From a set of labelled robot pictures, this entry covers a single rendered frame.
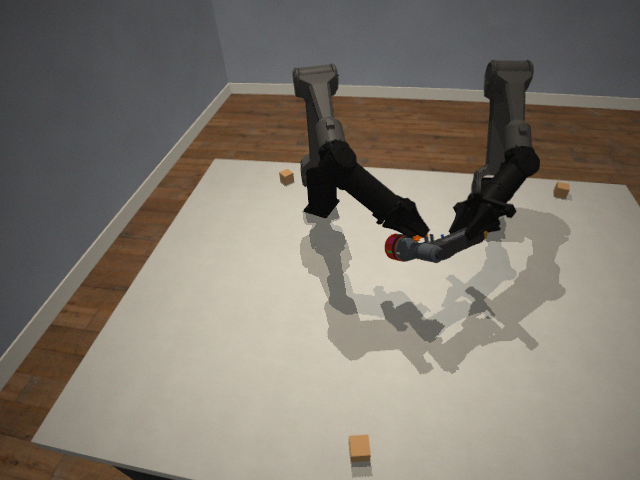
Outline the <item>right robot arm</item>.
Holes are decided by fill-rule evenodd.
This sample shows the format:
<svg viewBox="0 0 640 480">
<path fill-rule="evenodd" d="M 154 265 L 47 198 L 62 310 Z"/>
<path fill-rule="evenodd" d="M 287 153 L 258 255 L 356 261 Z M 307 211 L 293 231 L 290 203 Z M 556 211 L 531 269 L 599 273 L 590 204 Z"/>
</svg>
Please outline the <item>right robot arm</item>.
<svg viewBox="0 0 640 480">
<path fill-rule="evenodd" d="M 308 192 L 303 211 L 327 218 L 340 201 L 337 188 L 365 204 L 381 182 L 357 163 L 341 122 L 334 118 L 331 96 L 338 90 L 336 66 L 295 67 L 293 73 L 295 95 L 306 103 L 309 140 L 309 154 L 301 159 L 300 168 Z"/>
</svg>

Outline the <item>grey hose nozzle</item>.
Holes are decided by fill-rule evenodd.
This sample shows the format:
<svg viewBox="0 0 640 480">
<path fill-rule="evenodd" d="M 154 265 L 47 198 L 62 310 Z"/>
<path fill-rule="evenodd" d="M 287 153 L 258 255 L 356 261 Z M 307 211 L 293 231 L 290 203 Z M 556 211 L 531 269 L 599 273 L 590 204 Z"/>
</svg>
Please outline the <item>grey hose nozzle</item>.
<svg viewBox="0 0 640 480">
<path fill-rule="evenodd" d="M 488 236 L 485 231 L 470 241 L 464 233 L 466 229 L 467 227 L 447 236 L 441 234 L 441 238 L 435 241 L 433 234 L 429 234 L 430 241 L 427 234 L 424 238 L 425 242 L 421 243 L 418 241 L 422 237 L 418 235 L 412 240 L 404 234 L 392 234 L 385 242 L 385 253 L 390 259 L 402 262 L 420 259 L 439 263 L 441 260 L 446 260 L 462 250 L 483 242 Z"/>
</svg>

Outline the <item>small tan cube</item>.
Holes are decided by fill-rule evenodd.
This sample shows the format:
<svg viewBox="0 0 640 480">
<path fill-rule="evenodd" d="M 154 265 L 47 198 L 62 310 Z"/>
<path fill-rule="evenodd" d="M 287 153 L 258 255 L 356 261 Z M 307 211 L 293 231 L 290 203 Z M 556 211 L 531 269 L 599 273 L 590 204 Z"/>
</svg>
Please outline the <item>small tan cube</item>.
<svg viewBox="0 0 640 480">
<path fill-rule="evenodd" d="M 279 172 L 279 175 L 280 175 L 280 181 L 285 185 L 288 185 L 294 182 L 294 174 L 289 169 Z"/>
<path fill-rule="evenodd" d="M 349 436 L 351 462 L 370 461 L 371 452 L 368 435 Z"/>
<path fill-rule="evenodd" d="M 557 182 L 554 188 L 554 197 L 566 199 L 569 191 L 570 191 L 569 184 Z"/>
</svg>

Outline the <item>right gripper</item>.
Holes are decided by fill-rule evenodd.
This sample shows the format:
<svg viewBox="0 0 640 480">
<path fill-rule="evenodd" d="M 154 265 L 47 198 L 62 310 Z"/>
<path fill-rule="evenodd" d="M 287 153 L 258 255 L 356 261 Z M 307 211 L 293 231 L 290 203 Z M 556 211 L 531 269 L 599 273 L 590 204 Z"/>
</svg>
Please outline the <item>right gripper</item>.
<svg viewBox="0 0 640 480">
<path fill-rule="evenodd" d="M 394 194 L 382 183 L 364 206 L 373 213 L 378 225 L 384 222 L 382 227 L 398 231 L 412 239 L 417 235 L 425 238 L 430 231 L 415 202 Z"/>
</svg>

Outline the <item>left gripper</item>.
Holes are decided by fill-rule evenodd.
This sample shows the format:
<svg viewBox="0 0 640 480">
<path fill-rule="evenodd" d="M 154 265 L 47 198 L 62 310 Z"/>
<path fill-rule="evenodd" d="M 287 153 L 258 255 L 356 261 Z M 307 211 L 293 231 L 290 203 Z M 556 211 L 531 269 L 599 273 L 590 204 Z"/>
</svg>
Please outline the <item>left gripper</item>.
<svg viewBox="0 0 640 480">
<path fill-rule="evenodd" d="M 506 215 L 512 218 L 517 212 L 513 204 L 507 203 L 508 192 L 496 183 L 488 183 L 480 192 L 472 195 L 472 198 L 457 202 L 453 207 L 456 215 L 449 229 L 450 234 L 467 227 L 464 233 L 471 241 L 483 232 L 498 227 L 499 217 Z M 475 218 L 473 215 L 476 215 Z"/>
</svg>

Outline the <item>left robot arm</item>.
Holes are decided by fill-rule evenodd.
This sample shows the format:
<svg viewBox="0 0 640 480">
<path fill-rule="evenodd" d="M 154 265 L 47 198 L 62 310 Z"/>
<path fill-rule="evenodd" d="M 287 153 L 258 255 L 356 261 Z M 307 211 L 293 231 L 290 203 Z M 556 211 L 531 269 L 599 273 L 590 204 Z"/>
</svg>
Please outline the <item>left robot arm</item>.
<svg viewBox="0 0 640 480">
<path fill-rule="evenodd" d="M 532 148 L 531 126 L 525 122 L 525 91 L 533 73 L 530 60 L 491 60 L 487 65 L 484 96 L 490 101 L 490 111 L 486 164 L 474 173 L 467 199 L 488 183 L 502 186 L 510 199 L 526 178 L 539 170 L 540 160 Z M 494 177 L 484 177 L 487 175 Z"/>
</svg>

